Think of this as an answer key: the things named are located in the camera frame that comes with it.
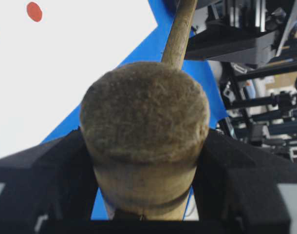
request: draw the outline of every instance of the mallet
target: mallet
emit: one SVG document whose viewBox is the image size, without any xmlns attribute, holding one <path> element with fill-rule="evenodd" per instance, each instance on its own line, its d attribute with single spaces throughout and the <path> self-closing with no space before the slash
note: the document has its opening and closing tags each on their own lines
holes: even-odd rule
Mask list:
<svg viewBox="0 0 297 234">
<path fill-rule="evenodd" d="M 107 206 L 182 220 L 208 133 L 201 86 L 181 71 L 197 0 L 181 0 L 162 62 L 106 73 L 85 94 L 81 131 Z"/>
</svg>

